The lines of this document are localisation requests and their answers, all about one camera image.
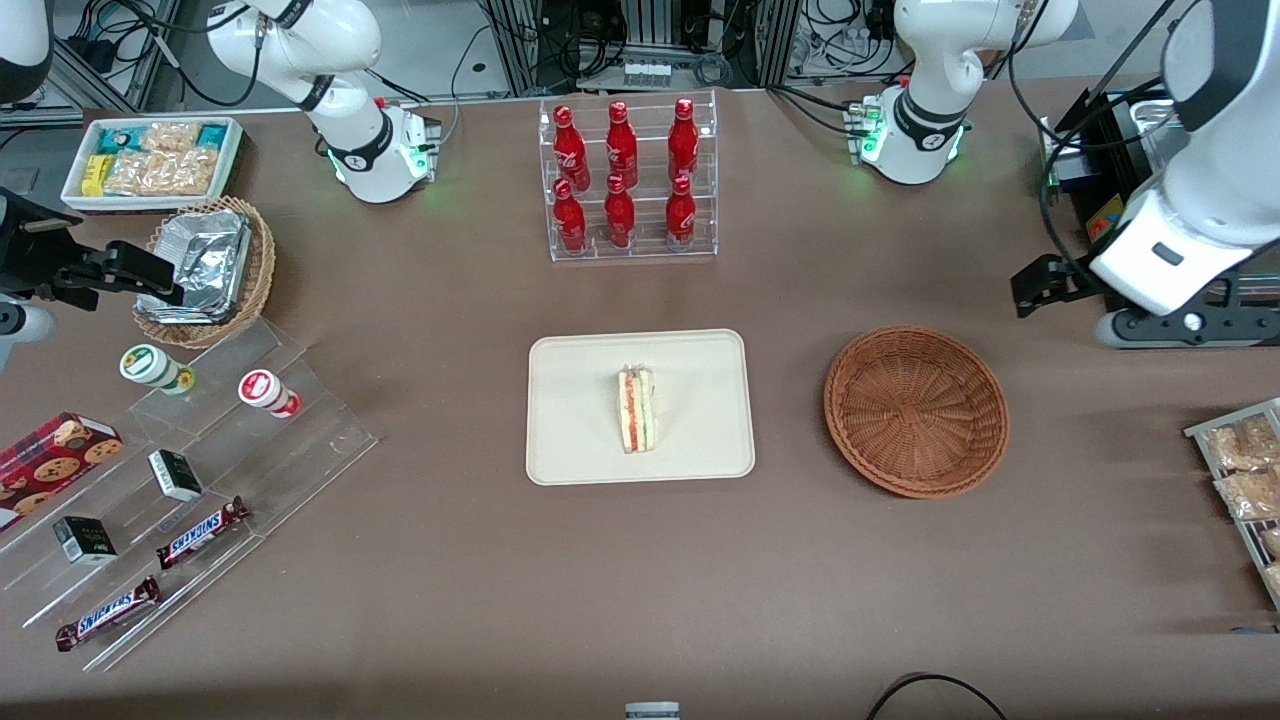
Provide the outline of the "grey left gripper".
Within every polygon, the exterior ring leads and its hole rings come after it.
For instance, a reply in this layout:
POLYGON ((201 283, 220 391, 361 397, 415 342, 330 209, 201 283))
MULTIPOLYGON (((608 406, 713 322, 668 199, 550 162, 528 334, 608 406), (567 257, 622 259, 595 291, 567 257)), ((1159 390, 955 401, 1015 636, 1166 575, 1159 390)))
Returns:
MULTIPOLYGON (((1010 278, 1019 319, 1053 304, 1071 304, 1103 293, 1103 283, 1085 265, 1071 258, 1046 254, 1010 278)), ((1211 307, 1155 316, 1134 307, 1103 314, 1094 324, 1094 338, 1108 348, 1135 350, 1139 343, 1160 347, 1262 347, 1276 346, 1279 313, 1274 307, 1211 307), (1129 340, 1129 322, 1135 320, 1135 338, 1129 340)))

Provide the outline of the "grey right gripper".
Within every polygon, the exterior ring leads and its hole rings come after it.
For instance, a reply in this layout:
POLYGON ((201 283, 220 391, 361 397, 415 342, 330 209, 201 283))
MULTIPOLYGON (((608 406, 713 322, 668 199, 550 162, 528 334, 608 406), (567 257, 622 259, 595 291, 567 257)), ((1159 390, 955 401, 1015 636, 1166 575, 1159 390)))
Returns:
MULTIPOLYGON (((55 300, 86 311, 97 309, 101 292, 137 293, 182 305, 186 290, 174 273, 173 264, 132 243, 83 249, 73 263, 55 274, 55 300)), ((1 372, 17 345, 38 343, 52 333, 51 311, 20 300, 3 300, 1 372)))

